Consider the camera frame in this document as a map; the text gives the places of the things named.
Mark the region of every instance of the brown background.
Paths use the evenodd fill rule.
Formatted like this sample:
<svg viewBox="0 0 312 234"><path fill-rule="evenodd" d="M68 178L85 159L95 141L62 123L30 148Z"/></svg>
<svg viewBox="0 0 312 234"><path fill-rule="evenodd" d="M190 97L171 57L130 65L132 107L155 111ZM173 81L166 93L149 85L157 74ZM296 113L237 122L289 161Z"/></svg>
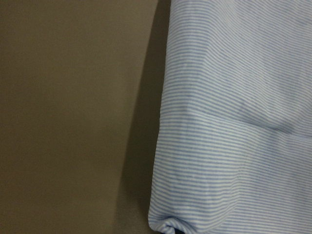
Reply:
<svg viewBox="0 0 312 234"><path fill-rule="evenodd" d="M153 233L168 0L0 2L0 233Z"/></svg>

